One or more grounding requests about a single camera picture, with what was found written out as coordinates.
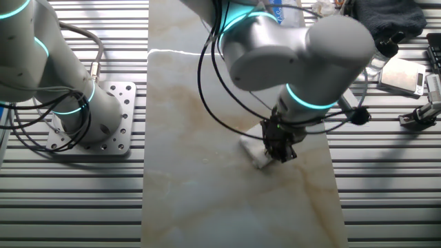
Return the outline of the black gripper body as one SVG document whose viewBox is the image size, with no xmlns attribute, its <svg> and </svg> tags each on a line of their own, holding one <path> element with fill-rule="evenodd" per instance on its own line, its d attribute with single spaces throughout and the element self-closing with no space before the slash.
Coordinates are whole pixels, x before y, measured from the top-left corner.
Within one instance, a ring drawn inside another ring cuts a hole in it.
<svg viewBox="0 0 441 248">
<path fill-rule="evenodd" d="M 305 136 L 298 138 L 297 132 L 304 132 L 306 122 L 284 121 L 280 114 L 273 114 L 267 120 L 260 122 L 262 128 L 262 139 L 264 146 L 271 145 L 273 154 L 276 154 L 276 148 L 301 142 Z"/>
</svg>

